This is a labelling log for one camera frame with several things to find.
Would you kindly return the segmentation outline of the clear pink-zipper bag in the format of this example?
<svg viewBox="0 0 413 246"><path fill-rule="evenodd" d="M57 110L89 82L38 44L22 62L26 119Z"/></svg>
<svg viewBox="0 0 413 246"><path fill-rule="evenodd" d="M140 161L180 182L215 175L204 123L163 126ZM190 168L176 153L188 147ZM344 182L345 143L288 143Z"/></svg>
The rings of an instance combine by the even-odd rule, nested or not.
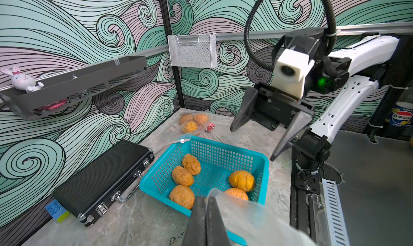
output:
<svg viewBox="0 0 413 246"><path fill-rule="evenodd" d="M185 144L195 136L209 138L217 124L217 118L209 112L183 113L152 140L154 152L173 144Z"/></svg>

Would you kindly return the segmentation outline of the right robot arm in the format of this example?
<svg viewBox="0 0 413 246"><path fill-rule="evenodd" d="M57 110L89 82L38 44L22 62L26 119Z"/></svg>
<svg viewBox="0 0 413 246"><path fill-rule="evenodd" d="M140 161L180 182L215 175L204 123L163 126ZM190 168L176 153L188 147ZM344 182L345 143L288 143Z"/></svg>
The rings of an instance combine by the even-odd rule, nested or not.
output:
<svg viewBox="0 0 413 246"><path fill-rule="evenodd" d="M334 51L337 29L332 2L321 0L327 27L284 35L267 64L250 47L250 26L263 1L255 3L247 18L244 44L250 59L273 74L272 83L258 83L246 90L230 129L234 132L251 120L271 131L283 126L285 132L271 160L291 149L293 186L315 192L338 131L361 102L380 87L387 62L400 40L376 34Z"/></svg>

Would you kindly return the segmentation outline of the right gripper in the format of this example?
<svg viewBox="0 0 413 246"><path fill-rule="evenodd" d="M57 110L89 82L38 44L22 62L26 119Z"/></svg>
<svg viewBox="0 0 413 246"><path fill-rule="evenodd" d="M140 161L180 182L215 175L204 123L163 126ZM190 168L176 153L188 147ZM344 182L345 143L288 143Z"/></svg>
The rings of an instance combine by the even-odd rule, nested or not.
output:
<svg viewBox="0 0 413 246"><path fill-rule="evenodd" d="M247 88L240 110L230 131L235 132L251 119L274 131L279 125L286 128L270 160L275 159L292 146L292 140L306 129L315 116L315 107L301 99L296 100L280 90L259 83Z"/></svg>

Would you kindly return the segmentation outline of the clear blue-zipper bag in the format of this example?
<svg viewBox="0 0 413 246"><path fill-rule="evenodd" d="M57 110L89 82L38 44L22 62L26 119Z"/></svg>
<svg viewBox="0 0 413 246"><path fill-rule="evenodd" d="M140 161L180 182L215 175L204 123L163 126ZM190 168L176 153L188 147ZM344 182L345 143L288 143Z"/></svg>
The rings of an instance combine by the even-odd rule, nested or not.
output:
<svg viewBox="0 0 413 246"><path fill-rule="evenodd" d="M212 189L207 202L215 200L227 231L244 239L248 246L314 246L304 232L274 216L262 204Z"/></svg>

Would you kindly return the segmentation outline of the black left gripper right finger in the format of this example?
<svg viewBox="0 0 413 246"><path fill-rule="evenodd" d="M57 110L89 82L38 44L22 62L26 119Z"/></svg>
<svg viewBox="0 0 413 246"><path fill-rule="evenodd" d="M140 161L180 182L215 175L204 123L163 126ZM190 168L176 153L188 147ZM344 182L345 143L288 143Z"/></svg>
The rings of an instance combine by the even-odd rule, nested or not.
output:
<svg viewBox="0 0 413 246"><path fill-rule="evenodd" d="M207 199L206 203L206 241L208 246L231 245L217 200L212 196Z"/></svg>

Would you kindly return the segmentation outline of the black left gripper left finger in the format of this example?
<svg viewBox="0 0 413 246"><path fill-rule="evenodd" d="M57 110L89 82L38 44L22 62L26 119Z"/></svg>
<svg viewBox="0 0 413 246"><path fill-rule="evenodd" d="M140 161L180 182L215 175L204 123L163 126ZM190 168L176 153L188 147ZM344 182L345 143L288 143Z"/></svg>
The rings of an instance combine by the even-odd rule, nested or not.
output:
<svg viewBox="0 0 413 246"><path fill-rule="evenodd" d="M182 241L182 246L206 246L205 199L196 197L191 216Z"/></svg>

